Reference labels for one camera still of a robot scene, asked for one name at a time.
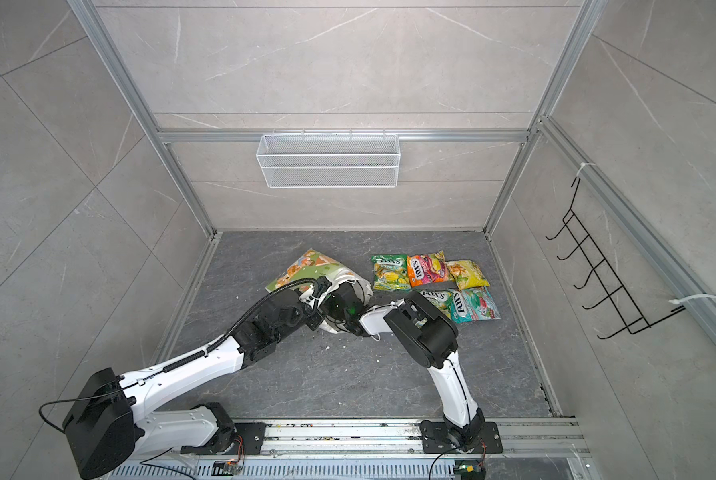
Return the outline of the small green snack packet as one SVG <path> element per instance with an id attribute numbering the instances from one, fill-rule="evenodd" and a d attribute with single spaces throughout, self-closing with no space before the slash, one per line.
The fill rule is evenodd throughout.
<path id="1" fill-rule="evenodd" d="M 409 291 L 408 256 L 381 254 L 371 257 L 374 270 L 374 289 L 380 291 Z"/>

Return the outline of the orange snack packet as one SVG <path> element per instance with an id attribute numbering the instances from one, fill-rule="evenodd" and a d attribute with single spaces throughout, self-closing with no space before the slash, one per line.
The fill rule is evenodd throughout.
<path id="1" fill-rule="evenodd" d="M 407 257 L 407 270 L 412 288 L 451 280 L 443 250 Z"/>

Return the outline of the floral paper bag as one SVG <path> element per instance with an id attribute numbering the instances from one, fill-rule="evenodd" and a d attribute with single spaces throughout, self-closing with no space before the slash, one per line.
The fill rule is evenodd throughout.
<path id="1" fill-rule="evenodd" d="M 363 321 L 363 317 L 374 309 L 370 281 L 341 262 L 310 249 L 280 278 L 270 282 L 266 291 L 272 292 L 302 279 L 316 281 L 315 284 L 294 287 L 299 301 L 314 311 L 316 318 L 308 324 L 312 330 L 378 339 L 380 333 L 372 327 L 366 328 Z"/>

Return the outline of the yellow green snack packet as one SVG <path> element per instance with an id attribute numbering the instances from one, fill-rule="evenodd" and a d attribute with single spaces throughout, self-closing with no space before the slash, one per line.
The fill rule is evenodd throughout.
<path id="1" fill-rule="evenodd" d="M 447 318 L 451 318 L 451 290 L 422 290 L 421 294 Z"/>

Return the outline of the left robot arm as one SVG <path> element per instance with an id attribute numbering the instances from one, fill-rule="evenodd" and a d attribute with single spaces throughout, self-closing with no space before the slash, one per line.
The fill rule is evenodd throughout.
<path id="1" fill-rule="evenodd" d="M 208 402 L 160 412 L 175 398 L 272 354 L 286 337 L 323 321 L 322 302 L 286 286 L 253 305 L 225 333 L 188 353 L 141 370 L 93 374 L 63 420 L 83 479 L 102 477 L 137 454 L 197 455 L 236 448 L 240 436 L 225 408 Z"/>

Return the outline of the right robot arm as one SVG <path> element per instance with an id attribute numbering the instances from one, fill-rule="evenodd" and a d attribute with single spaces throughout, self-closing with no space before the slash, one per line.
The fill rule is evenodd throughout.
<path id="1" fill-rule="evenodd" d="M 485 417 L 461 368 L 458 329 L 430 300 L 412 292 L 388 305 L 368 306 L 349 283 L 328 294 L 320 309 L 335 326 L 357 336 L 394 334 L 430 374 L 441 398 L 451 442 L 464 448 L 477 441 Z"/>

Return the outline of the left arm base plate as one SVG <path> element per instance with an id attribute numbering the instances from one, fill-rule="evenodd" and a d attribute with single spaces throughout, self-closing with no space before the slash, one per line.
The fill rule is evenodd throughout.
<path id="1" fill-rule="evenodd" d="M 259 455 L 265 439 L 267 424 L 263 422 L 234 423 L 220 426 L 215 435 L 203 446 L 185 446 L 181 454 L 195 455 Z"/>

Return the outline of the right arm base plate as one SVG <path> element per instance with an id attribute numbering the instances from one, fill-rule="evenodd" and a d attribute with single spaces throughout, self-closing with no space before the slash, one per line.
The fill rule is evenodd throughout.
<path id="1" fill-rule="evenodd" d="M 495 422 L 473 422 L 464 430 L 445 421 L 423 420 L 418 424 L 426 454 L 502 454 L 504 447 Z"/>

